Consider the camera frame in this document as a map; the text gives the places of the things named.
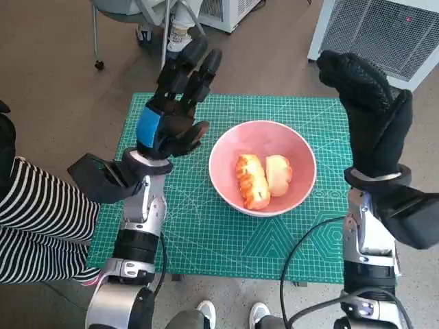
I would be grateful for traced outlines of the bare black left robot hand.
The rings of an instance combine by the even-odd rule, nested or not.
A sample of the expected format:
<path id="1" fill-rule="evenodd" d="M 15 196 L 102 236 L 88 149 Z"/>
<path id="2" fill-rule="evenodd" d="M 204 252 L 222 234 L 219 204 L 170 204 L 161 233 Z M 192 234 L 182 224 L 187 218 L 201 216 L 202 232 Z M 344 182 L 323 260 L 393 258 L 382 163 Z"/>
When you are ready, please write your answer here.
<path id="1" fill-rule="evenodd" d="M 165 61 L 157 89 L 147 101 L 137 124 L 137 151 L 155 160 L 178 157 L 200 145 L 208 121 L 195 122 L 196 107 L 210 93 L 222 61 L 220 49 L 208 40 L 193 39 L 176 58 Z"/>

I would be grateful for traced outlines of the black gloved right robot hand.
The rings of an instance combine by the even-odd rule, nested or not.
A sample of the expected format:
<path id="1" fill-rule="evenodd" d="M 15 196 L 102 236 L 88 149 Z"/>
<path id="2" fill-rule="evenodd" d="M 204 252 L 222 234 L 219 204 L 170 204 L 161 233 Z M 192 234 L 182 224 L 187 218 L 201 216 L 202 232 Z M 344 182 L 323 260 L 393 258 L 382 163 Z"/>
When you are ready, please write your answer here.
<path id="1" fill-rule="evenodd" d="M 412 124 L 412 92 L 392 92 L 385 73 L 354 53 L 323 51 L 320 81 L 339 93 L 347 117 L 353 169 L 367 180 L 401 172 L 399 160 Z"/>

